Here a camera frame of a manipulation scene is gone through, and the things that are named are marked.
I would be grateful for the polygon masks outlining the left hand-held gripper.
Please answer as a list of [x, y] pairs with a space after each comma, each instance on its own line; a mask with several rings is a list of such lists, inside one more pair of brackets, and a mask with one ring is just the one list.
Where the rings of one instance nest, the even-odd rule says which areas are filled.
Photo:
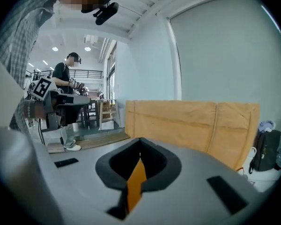
[[61, 128], [61, 106], [89, 105], [91, 99], [87, 96], [63, 94], [55, 82], [49, 78], [40, 78], [32, 95], [44, 104], [46, 112], [46, 129], [58, 130]]

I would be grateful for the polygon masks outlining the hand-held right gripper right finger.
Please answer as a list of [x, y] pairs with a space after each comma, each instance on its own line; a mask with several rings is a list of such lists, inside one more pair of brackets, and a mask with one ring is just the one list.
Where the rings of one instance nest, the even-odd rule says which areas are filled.
[[[265, 201], [246, 178], [207, 153], [154, 141], [173, 152], [181, 161], [178, 177], [165, 189], [143, 193], [128, 215], [129, 225], [243, 225]], [[247, 205], [231, 214], [208, 183], [222, 177]]]

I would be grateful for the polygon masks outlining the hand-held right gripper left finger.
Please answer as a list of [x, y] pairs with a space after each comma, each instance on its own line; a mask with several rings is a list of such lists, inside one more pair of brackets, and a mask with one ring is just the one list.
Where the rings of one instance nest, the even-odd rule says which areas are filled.
[[50, 154], [35, 143], [37, 160], [45, 182], [55, 198], [66, 225], [139, 225], [129, 214], [125, 220], [107, 211], [117, 206], [121, 192], [106, 187], [95, 169], [104, 154], [122, 147], [131, 139], [76, 152]]

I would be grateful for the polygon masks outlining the person's left hand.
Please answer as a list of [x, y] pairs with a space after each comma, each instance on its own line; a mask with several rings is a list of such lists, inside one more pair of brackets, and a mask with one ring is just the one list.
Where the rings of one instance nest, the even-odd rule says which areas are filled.
[[36, 101], [34, 103], [34, 118], [43, 120], [46, 118], [46, 112], [42, 101]]

